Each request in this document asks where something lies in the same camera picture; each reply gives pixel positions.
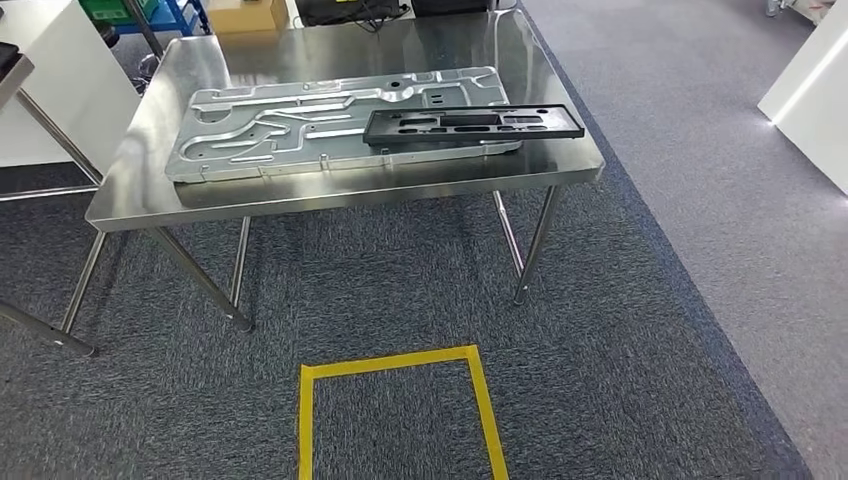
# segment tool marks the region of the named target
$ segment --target floor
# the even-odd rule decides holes
[[[803,477],[795,446],[817,476],[844,472],[848,205],[754,107],[809,27],[749,3],[525,1],[612,147],[601,184],[566,197],[531,308],[503,302],[485,196],[257,222],[247,340],[149,240],[117,236],[79,325],[108,346],[95,368],[0,324],[0,467],[293,476],[299,363],[476,343],[514,478]],[[525,242],[540,195],[507,197]],[[0,235],[2,290],[46,318],[93,236],[79,198],[0,205],[29,225]],[[226,283],[238,222],[177,234]],[[456,365],[317,388],[316,478],[490,474]]]
[[[811,31],[760,0],[525,0],[820,478],[848,472],[848,199],[756,104]]]

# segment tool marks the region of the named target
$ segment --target cardboard box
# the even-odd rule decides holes
[[[285,0],[209,0],[206,14],[215,33],[282,30],[288,23]]]

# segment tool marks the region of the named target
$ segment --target green crate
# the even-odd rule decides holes
[[[121,0],[79,0],[82,9],[88,18],[92,20],[103,20],[112,25],[132,25],[135,22],[130,16]],[[159,0],[138,0],[144,18],[150,20]]]

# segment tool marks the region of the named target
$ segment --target yellow tape square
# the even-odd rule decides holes
[[[327,365],[301,365],[300,414],[298,419],[300,452],[298,478],[300,480],[312,479],[312,401],[315,380],[319,378],[415,367],[430,363],[450,362],[453,360],[466,360],[468,362],[468,368],[471,371],[471,383],[474,387],[474,397],[477,400],[477,409],[480,411],[480,422],[483,425],[483,438],[486,440],[489,462],[492,464],[492,475],[494,480],[507,480],[509,475],[506,471],[503,447],[501,447],[501,440],[498,436],[495,413],[492,410],[492,400],[489,398],[489,388],[486,386],[486,376],[483,374],[483,362],[480,361],[480,352],[477,350],[476,345],[331,363]]]

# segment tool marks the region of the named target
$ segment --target table top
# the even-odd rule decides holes
[[[519,10],[178,39],[130,124],[86,219],[101,231],[386,203],[595,180],[604,160],[581,139],[391,167],[175,185],[165,177],[189,98],[204,88],[494,66],[513,104],[576,108]]]

